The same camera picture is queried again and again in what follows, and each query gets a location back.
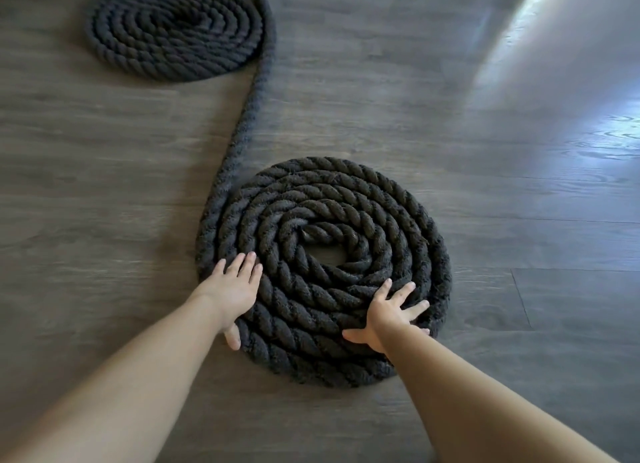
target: rope coil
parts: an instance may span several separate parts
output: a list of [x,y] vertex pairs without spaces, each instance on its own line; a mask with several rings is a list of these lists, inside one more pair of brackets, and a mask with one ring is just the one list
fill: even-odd
[[[416,324],[436,336],[451,292],[442,237],[397,183],[354,162],[309,157],[232,188],[275,58],[267,0],[100,0],[86,26],[100,58],[157,80],[199,80],[259,53],[252,87],[216,174],[196,240],[200,279],[214,263],[254,250],[264,265],[258,299],[237,324],[252,360],[302,383],[358,387],[395,374],[386,358],[341,331],[364,326],[371,297],[414,281],[405,306],[428,299]],[[347,261],[327,266],[305,245],[340,244]]]

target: finger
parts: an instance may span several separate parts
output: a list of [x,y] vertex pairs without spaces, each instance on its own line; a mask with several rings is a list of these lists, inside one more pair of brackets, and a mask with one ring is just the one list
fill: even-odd
[[213,268],[213,272],[211,273],[211,275],[217,275],[217,274],[222,274],[225,272],[225,264],[227,264],[227,259],[220,259],[215,267]]
[[242,268],[238,273],[238,277],[249,279],[251,277],[251,271],[253,270],[253,265],[255,264],[255,252],[250,252],[244,257],[244,263],[242,263]]
[[400,307],[406,301],[406,297],[409,296],[413,290],[415,289],[415,282],[411,281],[405,284],[402,288],[396,291],[396,294],[393,298],[391,298],[394,302],[394,305]]
[[240,330],[238,330],[236,323],[225,331],[225,340],[227,340],[227,345],[231,350],[240,350]]
[[244,261],[244,254],[238,254],[233,262],[229,264],[227,274],[235,274],[237,276],[238,269],[242,266],[242,261]]
[[366,343],[365,332],[360,329],[342,330],[342,337],[351,343]]
[[376,294],[373,295],[373,299],[378,301],[385,301],[389,295],[389,290],[391,289],[391,280],[387,279],[382,283],[382,286],[378,288]]
[[253,266],[253,271],[251,272],[251,278],[249,279],[249,284],[254,286],[256,289],[260,284],[260,278],[262,277],[262,265],[256,264]]
[[412,322],[413,320],[418,318],[422,313],[427,311],[428,308],[429,308],[429,302],[427,300],[422,300],[417,305],[403,310],[402,315],[407,322]]

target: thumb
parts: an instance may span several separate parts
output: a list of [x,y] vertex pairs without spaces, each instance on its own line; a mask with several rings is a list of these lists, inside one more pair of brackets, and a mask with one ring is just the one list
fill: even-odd
[[366,343],[367,339],[364,330],[348,329],[342,330],[342,337],[351,343]]
[[225,330],[225,339],[231,350],[240,350],[240,330],[238,330],[236,323]]

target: wooden floor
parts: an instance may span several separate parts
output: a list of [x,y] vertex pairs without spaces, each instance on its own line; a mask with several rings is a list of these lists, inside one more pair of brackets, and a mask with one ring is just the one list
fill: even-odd
[[[251,68],[157,85],[82,40],[89,0],[0,0],[0,441],[195,285]],[[640,462],[637,0],[271,0],[244,176],[333,155],[399,181],[454,263],[442,341]],[[161,462],[425,461],[398,379],[297,386],[214,347]]]

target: hand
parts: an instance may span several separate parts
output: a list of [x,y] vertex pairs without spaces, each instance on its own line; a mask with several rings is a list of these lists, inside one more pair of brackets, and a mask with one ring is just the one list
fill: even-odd
[[353,343],[366,343],[376,352],[385,353],[385,349],[380,343],[378,334],[381,330],[394,325],[410,325],[413,320],[426,311],[429,307],[427,300],[419,302],[417,305],[401,310],[407,296],[415,289],[415,283],[409,282],[400,288],[390,300],[387,299],[391,289],[391,280],[387,279],[380,289],[373,295],[371,305],[367,311],[367,326],[364,329],[343,330],[342,336]]
[[218,261],[211,276],[191,294],[191,298],[205,298],[219,308],[220,325],[232,350],[240,348],[240,332],[236,318],[255,303],[262,276],[262,265],[255,264],[255,252],[238,254],[225,272],[225,259]]

